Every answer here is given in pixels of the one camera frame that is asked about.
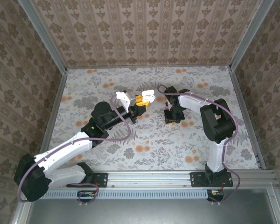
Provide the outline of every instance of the electrical wire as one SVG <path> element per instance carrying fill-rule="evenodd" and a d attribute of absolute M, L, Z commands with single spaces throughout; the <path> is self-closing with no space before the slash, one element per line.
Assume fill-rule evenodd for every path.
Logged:
<path fill-rule="evenodd" d="M 127 121 L 120 115 L 120 113 L 118 112 L 118 110 L 116 109 L 114 103 L 113 103 L 113 99 L 116 97 L 116 94 L 114 94 L 111 99 L 110 99 L 110 105 L 111 105 L 111 108 L 117 113 L 117 115 L 119 116 L 119 118 L 123 121 L 123 123 L 126 125 L 127 127 L 127 130 L 128 130 L 128 134 L 126 137 L 122 138 L 122 139 L 104 139 L 104 138 L 80 138 L 80 139 L 76 139 L 76 140 L 73 140 L 65 145 L 62 145 L 60 147 L 58 147 L 57 149 L 55 149 L 54 151 L 52 151 L 51 153 L 49 153 L 48 155 L 44 156 L 43 158 L 41 158 L 39 161 L 37 161 L 36 163 L 34 163 L 27 171 L 26 173 L 24 174 L 24 176 L 22 177 L 21 181 L 20 181 L 20 184 L 19 184 L 19 187 L 18 187 L 18 191 L 17 191 L 17 197 L 18 197 L 18 200 L 22 203 L 25 203 L 25 202 L 28 202 L 28 200 L 23 200 L 21 198 L 21 189 L 22 189 L 22 186 L 23 186 L 23 183 L 25 181 L 25 179 L 27 178 L 28 174 L 38 165 L 40 164 L 41 162 L 47 160 L 50 156 L 52 156 L 53 154 L 57 153 L 58 151 L 64 149 L 65 147 L 69 146 L 69 145 L 72 145 L 72 144 L 75 144 L 79 141 L 83 141 L 83 140 L 89 140 L 89 141 L 93 141 L 93 140 L 99 140 L 99 141 L 113 141 L 113 142 L 116 142 L 116 141 L 124 141 L 124 140 L 127 140 L 130 136 L 131 136 L 131 128 L 129 126 L 129 124 L 127 123 Z M 76 186 L 85 186 L 84 183 L 72 183 L 73 185 L 76 185 Z"/>
<path fill-rule="evenodd" d="M 227 197 L 226 199 L 224 199 L 224 200 L 222 200 L 222 201 L 220 201 L 220 202 L 218 202 L 218 203 L 224 203 L 224 202 L 228 201 L 228 200 L 229 200 L 231 197 L 233 197 L 234 194 L 237 192 L 237 190 L 238 190 L 238 188 L 239 188 L 239 186 L 240 186 L 240 183 L 241 183 L 241 179 L 240 179 L 239 175 L 238 175 L 236 172 L 234 172 L 232 169 L 228 168 L 228 167 L 225 165 L 225 163 L 224 163 L 226 145 L 227 145 L 227 143 L 230 142 L 230 141 L 237 135 L 237 133 L 238 133 L 238 123 L 237 123 L 237 120 L 235 119 L 235 117 L 233 116 L 233 114 L 232 114 L 229 110 L 227 110 L 225 107 L 223 107 L 223 106 L 221 106 L 220 104 L 217 104 L 217 103 L 215 103 L 215 102 L 213 102 L 213 101 L 211 101 L 211 100 L 208 100 L 208 99 L 206 99 L 206 98 L 197 96 L 197 95 L 192 94 L 192 93 L 189 93 L 189 92 L 185 92 L 185 93 L 165 93 L 165 92 L 162 92 L 162 91 L 160 90 L 160 87 L 165 87 L 166 89 L 167 89 L 167 87 L 166 87 L 165 85 L 162 85 L 162 84 L 160 84 L 160 85 L 157 86 L 157 90 L 158 90 L 161 94 L 169 95 L 169 96 L 180 96 L 180 95 L 192 96 L 192 97 L 194 97 L 194 98 L 197 98 L 197 99 L 199 99 L 199 100 L 203 100 L 203 101 L 205 101 L 205 102 L 207 102 L 207 103 L 213 104 L 213 105 L 215 105 L 215 106 L 221 108 L 221 109 L 224 110 L 226 113 L 228 113 L 229 116 L 231 116 L 231 118 L 232 118 L 232 120 L 233 120 L 233 122 L 234 122 L 234 124 L 235 124 L 235 132 L 234 132 L 234 134 L 233 134 L 228 140 L 226 140 L 226 141 L 224 142 L 224 144 L 223 144 L 222 165 L 223 165 L 223 167 L 224 167 L 225 169 L 227 169 L 229 172 L 231 172 L 232 174 L 234 174 L 234 175 L 238 178 L 238 184 L 236 185 L 234 191 L 232 192 L 232 194 L 231 194 L 229 197 Z"/>
<path fill-rule="evenodd" d="M 84 192 L 81 192 L 81 193 L 79 194 L 78 201 L 80 202 L 80 205 L 82 205 L 82 204 L 88 205 L 88 204 L 90 204 L 91 202 L 93 202 L 94 199 L 98 196 L 99 188 L 98 188 L 98 185 L 96 185 L 96 184 L 93 184 L 93 183 L 72 183 L 71 185 L 74 185 L 74 186 L 92 186 L 92 187 L 95 187 L 95 188 L 96 188 L 95 195 L 94 195 L 93 198 L 92 198 L 90 201 L 88 201 L 88 202 L 85 202 L 85 203 L 84 203 L 84 202 L 81 201 L 81 196 L 84 195 L 84 194 L 86 194 L 85 191 L 84 191 Z"/>

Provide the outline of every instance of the patterned wall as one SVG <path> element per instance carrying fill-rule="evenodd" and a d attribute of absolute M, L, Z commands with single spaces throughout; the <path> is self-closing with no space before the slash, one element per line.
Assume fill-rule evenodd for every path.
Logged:
<path fill-rule="evenodd" d="M 236 74 L 268 168 L 280 180 L 280 0 L 276 0 Z"/>
<path fill-rule="evenodd" d="M 61 74 L 16 0 L 0 0 L 0 224 L 12 217 L 19 158 L 40 149 Z"/>
<path fill-rule="evenodd" d="M 228 64 L 260 0 L 32 0 L 70 68 Z"/>

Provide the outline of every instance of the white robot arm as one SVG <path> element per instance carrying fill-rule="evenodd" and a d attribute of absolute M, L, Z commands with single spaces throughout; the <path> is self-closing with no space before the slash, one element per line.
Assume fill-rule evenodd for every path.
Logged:
<path fill-rule="evenodd" d="M 116 97 L 122 103 L 122 106 L 117 108 L 117 111 L 124 119 L 130 118 L 133 123 L 136 122 L 138 116 L 147 111 L 149 104 L 155 99 L 153 90 L 143 91 L 142 95 L 139 96 L 133 95 L 132 92 L 117 92 Z M 120 122 L 122 122 L 121 118 L 111 109 L 107 102 L 99 102 L 91 113 L 89 123 L 75 136 L 45 153 L 34 157 L 30 154 L 24 155 L 14 176 L 14 180 L 18 185 L 20 185 L 28 169 L 39 162 L 23 180 L 21 190 L 27 200 L 35 201 L 42 197 L 48 189 L 55 187 L 71 183 L 90 183 L 94 175 L 98 175 L 94 174 L 90 167 L 83 162 L 70 168 L 58 170 L 57 168 L 74 156 L 100 144 L 103 141 L 100 139 L 106 139 L 109 136 L 107 130 L 112 129 Z M 99 140 L 89 140 L 89 138 L 99 138 Z"/>
<path fill-rule="evenodd" d="M 225 182 L 226 186 L 233 185 L 232 180 L 230 181 L 231 175 L 227 172 L 222 162 L 224 143 L 235 131 L 235 124 L 230 115 L 221 108 L 206 102 L 206 100 L 191 96 L 190 91 L 187 89 L 177 91 L 171 86 L 164 93 L 188 93 L 187 95 L 166 95 L 168 105 L 168 109 L 164 111 L 166 124 L 179 123 L 185 119 L 182 111 L 190 109 L 201 115 L 204 133 L 210 140 L 210 153 L 205 166 L 206 171 L 203 174 L 195 173 L 195 175 L 200 175 L 198 176 L 200 180 L 192 181 L 192 187 L 221 186 L 222 181 Z M 219 99 L 214 102 L 229 111 L 225 100 Z"/>

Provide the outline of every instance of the table surface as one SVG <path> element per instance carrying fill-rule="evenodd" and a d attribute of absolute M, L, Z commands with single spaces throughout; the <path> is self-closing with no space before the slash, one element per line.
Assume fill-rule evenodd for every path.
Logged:
<path fill-rule="evenodd" d="M 223 98 L 236 116 L 239 132 L 229 143 L 225 163 L 230 168 L 258 168 L 251 142 L 238 105 L 227 67 L 153 67 L 68 70 L 50 148 L 68 140 L 88 123 L 96 103 L 109 101 L 116 91 L 135 95 L 158 84 L 190 89 L 196 95 Z M 136 124 L 129 121 L 132 134 L 126 141 L 103 142 L 72 158 L 63 167 L 84 161 L 93 170 L 193 170 L 204 169 L 209 140 L 204 134 L 200 114 L 185 110 L 180 124 L 166 125 L 165 97 L 155 91 L 156 100 Z M 124 124 L 108 131 L 109 138 L 123 138 Z"/>

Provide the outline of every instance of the ventilated plate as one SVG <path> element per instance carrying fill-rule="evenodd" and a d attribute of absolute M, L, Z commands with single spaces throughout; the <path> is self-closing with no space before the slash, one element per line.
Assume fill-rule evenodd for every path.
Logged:
<path fill-rule="evenodd" d="M 41 199 L 77 199 L 81 190 L 49 190 Z M 100 189 L 97 199 L 205 199 L 207 190 L 111 190 Z"/>

